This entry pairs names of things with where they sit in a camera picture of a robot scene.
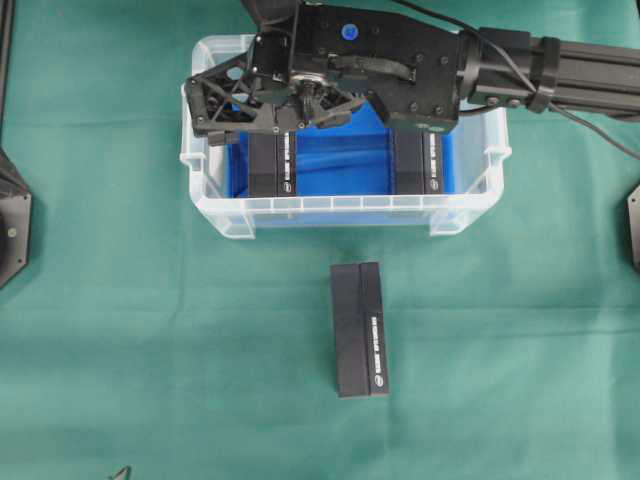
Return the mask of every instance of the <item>black cable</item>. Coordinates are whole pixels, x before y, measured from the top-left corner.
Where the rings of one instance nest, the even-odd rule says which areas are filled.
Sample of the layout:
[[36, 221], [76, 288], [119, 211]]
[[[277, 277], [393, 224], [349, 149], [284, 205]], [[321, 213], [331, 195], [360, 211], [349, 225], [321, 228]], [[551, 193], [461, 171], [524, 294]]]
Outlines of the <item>black cable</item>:
[[[513, 61], [513, 59], [511, 58], [511, 56], [499, 45], [496, 45], [495, 43], [493, 43], [491, 40], [489, 40], [487, 37], [485, 37], [484, 35], [482, 35], [482, 33], [480, 33], [476, 28], [472, 27], [471, 25], [458, 20], [456, 18], [453, 17], [448, 17], [446, 15], [443, 15], [441, 13], [438, 12], [434, 12], [433, 10], [429, 10], [427, 8], [421, 7], [419, 5], [416, 5], [412, 2], [406, 1], [406, 0], [391, 0], [393, 3], [397, 3], [399, 5], [403, 5], [407, 8], [410, 8], [412, 10], [415, 10], [417, 12], [420, 12], [424, 15], [427, 15], [429, 17], [433, 17], [433, 18], [437, 18], [439, 20], [443, 20], [447, 23], [451, 23], [452, 25], [457, 25], [460, 28], [462, 28], [463, 30], [471, 33], [472, 35], [474, 35], [476, 38], [478, 38], [481, 42], [487, 44], [488, 46], [490, 46], [493, 50], [495, 50], [501, 57], [502, 59], [506, 62], [506, 64], [509, 66], [509, 68], [513, 71], [513, 73], [516, 74], [516, 76], [520, 79], [520, 81], [529, 89], [529, 91], [531, 91], [532, 93], [536, 93], [537, 89], [536, 87], [533, 85], [533, 83], [531, 83], [531, 81], [527, 78], [527, 76], [520, 70], [520, 68], [516, 65], [516, 63]], [[584, 118], [580, 118], [577, 115], [574, 115], [573, 113], [569, 112], [568, 110], [566, 110], [565, 108], [556, 105], [553, 102], [549, 102], [549, 110], [558, 113], [560, 115], [562, 115], [563, 117], [576, 122], [586, 128], [588, 128], [589, 130], [595, 132], [596, 134], [598, 134], [600, 137], [602, 137], [602, 139], [604, 139], [606, 142], [608, 142], [609, 144], [611, 144], [612, 146], [614, 146], [615, 148], [619, 149], [620, 151], [626, 153], [627, 155], [629, 155], [630, 157], [633, 157], [635, 159], [640, 160], [640, 152], [637, 152], [635, 150], [632, 150], [626, 146], [624, 146], [622, 143], [618, 142], [617, 140], [615, 140], [614, 138], [612, 138], [607, 132], [605, 132], [603, 129], [601, 129], [600, 127], [598, 127], [597, 125], [589, 122], [588, 120], [585, 120]], [[623, 120], [623, 121], [636, 121], [634, 116], [630, 116], [628, 119], [625, 120], [625, 117], [612, 117], [615, 118], [616, 120]]]
[[496, 108], [498, 108], [497, 106], [489, 106], [486, 105], [484, 107], [480, 107], [480, 108], [472, 108], [471, 110], [460, 110], [460, 116], [461, 117], [472, 117], [473, 115], [482, 115], [483, 113], [488, 113], [491, 112], [492, 110], [495, 110]]
[[593, 123], [585, 120], [584, 118], [580, 118], [577, 115], [574, 115], [573, 113], [565, 110], [564, 108], [559, 107], [555, 103], [549, 103], [549, 110], [552, 110], [552, 111], [554, 111], [556, 113], [559, 113], [563, 117], [568, 118], [569, 120], [573, 120], [574, 122], [579, 123], [580, 125], [582, 125], [584, 127], [587, 127], [589, 130], [593, 130], [598, 135], [600, 135], [604, 140], [609, 142], [611, 145], [613, 145], [617, 149], [622, 150], [624, 153], [626, 153], [630, 157], [633, 157], [633, 158], [635, 158], [637, 160], [640, 160], [640, 152], [636, 152], [635, 150], [632, 150], [632, 149], [624, 146], [622, 143], [620, 143], [617, 140], [615, 140], [614, 138], [612, 138], [607, 132], [602, 130], [597, 125], [594, 125]]

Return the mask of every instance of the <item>green cloth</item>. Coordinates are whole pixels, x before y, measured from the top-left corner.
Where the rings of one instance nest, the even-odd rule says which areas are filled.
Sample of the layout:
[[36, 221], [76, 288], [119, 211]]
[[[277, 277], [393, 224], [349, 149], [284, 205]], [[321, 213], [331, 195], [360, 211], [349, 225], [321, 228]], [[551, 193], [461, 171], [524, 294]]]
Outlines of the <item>green cloth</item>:
[[[640, 477], [640, 162], [511, 112], [504, 196], [458, 236], [226, 240], [188, 196], [179, 88], [198, 39], [253, 31], [240, 2], [17, 3], [3, 145], [35, 209], [0, 292], [0, 478]], [[428, 5], [640, 48], [632, 0]], [[382, 266], [392, 395], [345, 401], [329, 266], [360, 261]]]

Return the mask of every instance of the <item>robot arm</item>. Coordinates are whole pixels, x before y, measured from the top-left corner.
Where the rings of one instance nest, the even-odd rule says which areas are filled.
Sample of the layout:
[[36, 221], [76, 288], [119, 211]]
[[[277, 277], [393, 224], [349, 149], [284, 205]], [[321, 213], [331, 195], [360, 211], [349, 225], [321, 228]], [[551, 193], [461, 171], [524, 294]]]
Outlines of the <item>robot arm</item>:
[[185, 85], [194, 132], [211, 145], [232, 143], [239, 131], [343, 125], [366, 101], [388, 127], [440, 133], [465, 114], [461, 100], [640, 116], [639, 50], [511, 30], [455, 34], [395, 13], [297, 0], [243, 3], [259, 28], [249, 51]]

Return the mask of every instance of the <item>blue bin liner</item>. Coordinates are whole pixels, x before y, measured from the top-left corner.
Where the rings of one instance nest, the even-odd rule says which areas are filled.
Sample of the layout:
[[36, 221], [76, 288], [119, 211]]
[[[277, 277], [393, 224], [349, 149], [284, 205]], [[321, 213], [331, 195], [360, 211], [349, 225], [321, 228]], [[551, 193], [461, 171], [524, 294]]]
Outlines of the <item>blue bin liner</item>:
[[[390, 131], [369, 104], [353, 115], [351, 122], [337, 128], [309, 128], [297, 135], [298, 196], [391, 195], [393, 194], [393, 152]], [[453, 193], [453, 143], [444, 138], [445, 190]], [[228, 146], [229, 192], [248, 196], [248, 135]]]

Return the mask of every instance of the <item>clear plastic box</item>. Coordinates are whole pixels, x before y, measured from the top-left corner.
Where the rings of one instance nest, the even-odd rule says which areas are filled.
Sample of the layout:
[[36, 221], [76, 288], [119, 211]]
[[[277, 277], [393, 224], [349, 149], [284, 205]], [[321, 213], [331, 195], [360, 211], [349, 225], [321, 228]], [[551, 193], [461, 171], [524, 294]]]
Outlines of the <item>clear plastic box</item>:
[[[193, 51], [200, 73], [249, 48], [253, 35], [202, 39]], [[504, 109], [461, 119], [454, 131], [455, 192], [290, 198], [228, 198], [227, 149], [196, 138], [182, 93], [182, 151], [191, 200], [225, 237], [254, 239], [266, 227], [427, 225], [431, 235], [460, 233], [502, 196], [502, 162], [511, 155]]]

